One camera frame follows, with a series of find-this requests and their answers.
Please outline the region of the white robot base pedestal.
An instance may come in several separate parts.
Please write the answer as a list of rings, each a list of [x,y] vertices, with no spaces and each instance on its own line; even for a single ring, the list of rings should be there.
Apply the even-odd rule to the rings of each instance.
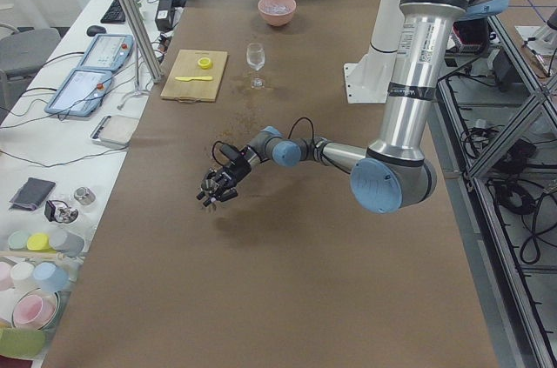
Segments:
[[[399,1],[380,0],[368,52],[357,64],[344,64],[349,104],[382,104],[386,101],[404,23]]]

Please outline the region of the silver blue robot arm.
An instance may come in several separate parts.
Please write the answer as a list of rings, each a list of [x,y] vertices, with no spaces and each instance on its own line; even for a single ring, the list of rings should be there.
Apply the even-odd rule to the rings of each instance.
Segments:
[[[228,161],[208,170],[197,195],[205,207],[238,195],[237,185],[266,161],[292,167],[305,160],[332,165],[350,176],[365,209],[390,213],[426,200],[436,173],[420,149],[453,24],[499,14],[510,0],[399,0],[404,22],[379,137],[363,149],[322,137],[285,138],[271,126],[245,147],[224,144]]]

